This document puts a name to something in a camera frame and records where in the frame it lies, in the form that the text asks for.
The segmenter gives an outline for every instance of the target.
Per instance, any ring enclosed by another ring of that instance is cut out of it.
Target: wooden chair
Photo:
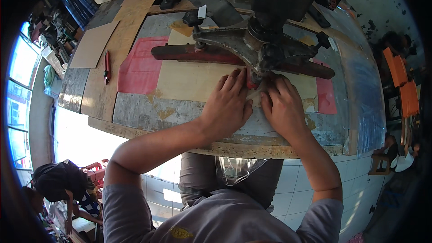
[[[372,176],[386,176],[390,174],[390,159],[388,156],[384,154],[372,154],[372,170],[369,171],[368,175]],[[382,168],[383,162],[386,161],[387,165],[386,168]]]

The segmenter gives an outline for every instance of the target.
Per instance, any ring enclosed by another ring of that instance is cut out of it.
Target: red box cutter
[[[109,52],[107,49],[105,51],[105,71],[104,71],[105,84],[108,84],[110,79],[111,79],[111,66],[109,63]]]

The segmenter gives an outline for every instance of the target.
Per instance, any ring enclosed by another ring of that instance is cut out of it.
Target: workbench
[[[139,38],[169,36],[169,25],[181,20],[184,11],[195,7],[182,0],[173,9],[161,11],[154,0],[140,2],[139,6],[121,7],[123,0],[103,3],[88,24],[86,30],[120,20],[106,49],[111,53],[111,82],[103,82],[103,56],[95,69],[68,68],[63,80],[58,105],[89,116],[89,126],[124,138],[134,138],[169,128],[200,115],[204,102],[171,100],[153,94],[117,92],[117,76],[120,64]],[[361,64],[375,64],[366,37],[356,21],[354,13],[343,2],[342,8],[331,12],[315,5],[329,20],[331,27],[322,29],[308,14],[301,22],[287,21],[284,33],[308,45],[317,44],[315,34],[324,31],[337,44],[336,49],[320,48],[314,59],[331,67],[336,114],[306,112],[305,120],[317,141],[330,155],[343,154],[344,145],[356,140],[355,132],[349,132],[355,113],[349,99],[353,92],[347,86],[344,60],[347,53],[355,51],[362,58]],[[247,17],[250,10],[238,9]],[[215,26],[206,18],[201,26]],[[237,158],[297,158],[289,143],[278,135],[267,122],[260,107],[254,107],[251,118],[231,138],[216,141],[206,148],[191,152]]]

